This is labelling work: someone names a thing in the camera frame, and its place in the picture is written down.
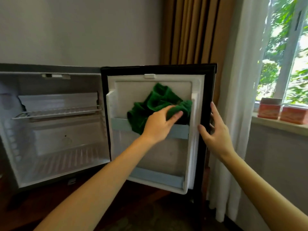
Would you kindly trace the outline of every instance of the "window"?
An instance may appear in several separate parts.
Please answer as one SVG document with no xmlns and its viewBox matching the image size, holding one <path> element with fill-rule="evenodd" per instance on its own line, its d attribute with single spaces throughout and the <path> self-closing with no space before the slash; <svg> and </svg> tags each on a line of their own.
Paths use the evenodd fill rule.
<svg viewBox="0 0 308 231">
<path fill-rule="evenodd" d="M 256 101 L 282 98 L 308 107 L 308 0 L 272 0 L 269 40 Z"/>
</svg>

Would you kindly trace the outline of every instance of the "curtain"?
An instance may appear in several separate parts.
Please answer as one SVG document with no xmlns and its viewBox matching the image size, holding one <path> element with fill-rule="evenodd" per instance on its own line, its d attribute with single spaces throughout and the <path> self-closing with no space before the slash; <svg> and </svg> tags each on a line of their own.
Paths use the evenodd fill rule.
<svg viewBox="0 0 308 231">
<path fill-rule="evenodd" d="M 229 128 L 235 151 L 244 159 L 272 11 L 270 0 L 238 2 L 240 4 L 236 9 L 240 14 L 238 20 L 234 19 L 233 22 L 234 32 L 231 34 L 222 72 L 223 92 L 218 110 Z M 210 208 L 216 208 L 218 221 L 222 222 L 225 214 L 235 221 L 241 188 L 214 155 L 210 156 L 210 168 L 207 197 Z"/>
<path fill-rule="evenodd" d="M 160 63 L 217 63 L 215 104 L 234 4 L 235 0 L 164 0 Z"/>
</svg>

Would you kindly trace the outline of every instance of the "window sill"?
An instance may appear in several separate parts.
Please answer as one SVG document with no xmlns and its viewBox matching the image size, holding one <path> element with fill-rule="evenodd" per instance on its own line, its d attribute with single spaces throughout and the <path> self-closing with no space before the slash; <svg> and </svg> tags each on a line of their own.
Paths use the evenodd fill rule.
<svg viewBox="0 0 308 231">
<path fill-rule="evenodd" d="M 276 128 L 282 131 L 287 131 L 291 133 L 295 133 L 298 135 L 303 135 L 308 137 L 308 125 L 298 125 L 289 122 L 284 122 L 280 120 L 273 120 L 273 119 L 266 119 L 266 118 L 259 118 L 258 113 L 252 113 L 252 123 L 256 123 L 263 126 L 268 126 L 271 128 Z"/>
</svg>

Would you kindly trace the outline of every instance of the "person's left hand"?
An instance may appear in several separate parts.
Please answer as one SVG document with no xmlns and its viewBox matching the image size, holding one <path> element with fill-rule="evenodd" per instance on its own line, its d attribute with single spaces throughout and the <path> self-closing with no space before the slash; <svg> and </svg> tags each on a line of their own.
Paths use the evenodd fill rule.
<svg viewBox="0 0 308 231">
<path fill-rule="evenodd" d="M 173 124 L 183 115 L 183 112 L 180 111 L 166 121 L 166 114 L 172 107 L 174 107 L 174 105 L 169 105 L 149 116 L 141 137 L 153 144 L 163 141 L 170 132 Z"/>
</svg>

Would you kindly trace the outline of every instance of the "hand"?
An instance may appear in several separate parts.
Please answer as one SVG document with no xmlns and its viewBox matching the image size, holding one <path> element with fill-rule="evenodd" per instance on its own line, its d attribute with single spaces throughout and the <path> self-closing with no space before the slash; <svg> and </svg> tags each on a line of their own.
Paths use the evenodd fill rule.
<svg viewBox="0 0 308 231">
<path fill-rule="evenodd" d="M 211 116 L 214 118 L 215 127 L 211 124 L 210 127 L 214 129 L 215 132 L 210 135 L 202 125 L 198 126 L 198 130 L 210 151 L 213 152 L 220 161 L 225 162 L 227 157 L 236 153 L 232 145 L 229 129 L 224 124 L 213 102 L 211 102 L 211 109 L 213 112 Z"/>
<path fill-rule="evenodd" d="M 180 111 L 166 121 L 166 114 L 172 107 L 174 105 L 169 105 L 149 116 L 141 137 L 149 140 L 153 144 L 163 141 L 169 134 L 173 124 L 183 115 L 183 112 Z"/>
</svg>

